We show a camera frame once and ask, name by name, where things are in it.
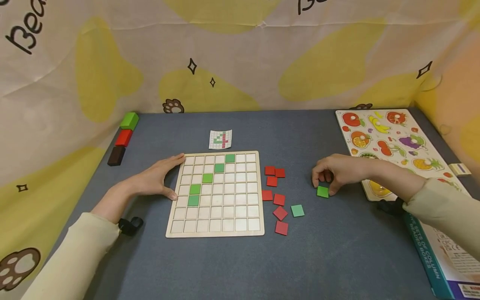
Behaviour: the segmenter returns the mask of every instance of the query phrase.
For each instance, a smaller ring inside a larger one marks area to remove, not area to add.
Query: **hand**
[[[159,160],[145,171],[128,178],[126,181],[128,181],[134,187],[136,194],[160,194],[164,195],[170,200],[175,201],[178,197],[177,194],[175,194],[175,192],[171,188],[164,186],[164,180],[166,174],[171,169],[173,169],[175,166],[178,166],[184,161],[184,153]]]
[[[368,179],[371,165],[376,159],[333,154],[317,161],[312,169],[312,184],[318,187],[318,181],[332,182],[328,189],[333,196],[345,184]]]

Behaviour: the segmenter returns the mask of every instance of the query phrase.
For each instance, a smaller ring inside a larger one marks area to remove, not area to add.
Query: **paw print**
[[[349,108],[349,109],[371,109],[373,106],[372,103],[369,103],[369,104],[358,104],[357,106],[355,106],[354,108]]]
[[[0,290],[16,288],[40,262],[40,251],[26,248],[13,252],[0,261]]]
[[[163,111],[167,114],[183,113],[185,109],[178,99],[167,99],[163,105]]]

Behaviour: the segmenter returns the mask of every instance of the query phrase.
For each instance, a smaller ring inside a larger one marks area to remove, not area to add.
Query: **green wooden block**
[[[215,173],[223,173],[225,164],[215,164]]]
[[[200,194],[200,187],[201,187],[201,184],[192,184],[190,186],[190,195]]]
[[[225,155],[225,162],[226,163],[234,163],[235,162],[235,154]]]
[[[199,199],[200,199],[199,195],[189,196],[187,206],[198,206]]]
[[[202,183],[212,183],[213,182],[213,174],[204,174],[202,178]]]
[[[304,215],[305,215],[305,213],[303,212],[303,207],[301,206],[301,204],[299,204],[299,205],[292,205],[291,209],[292,209],[292,215],[293,215],[293,217],[296,217],[296,216],[304,216]]]
[[[120,128],[135,130],[137,123],[138,115],[134,112],[128,112],[125,117],[123,117],[123,121],[120,123]]]
[[[320,196],[320,197],[324,197],[324,198],[328,198],[329,195],[328,195],[328,188],[324,187],[324,186],[318,186],[317,188],[317,196]]]

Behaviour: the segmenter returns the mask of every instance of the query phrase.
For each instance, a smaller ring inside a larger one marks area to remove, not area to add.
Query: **fruit puzzle board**
[[[185,156],[167,238],[265,234],[258,151]]]
[[[388,160],[468,194],[407,109],[337,110],[336,117],[352,156]],[[370,201],[396,199],[371,180],[362,185]]]

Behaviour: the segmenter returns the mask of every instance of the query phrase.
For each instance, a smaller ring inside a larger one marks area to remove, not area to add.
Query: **brown wooden block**
[[[112,149],[112,153],[110,153],[110,157],[108,158],[107,165],[119,166],[123,159],[123,155],[125,154],[125,147],[124,146],[115,146]]]

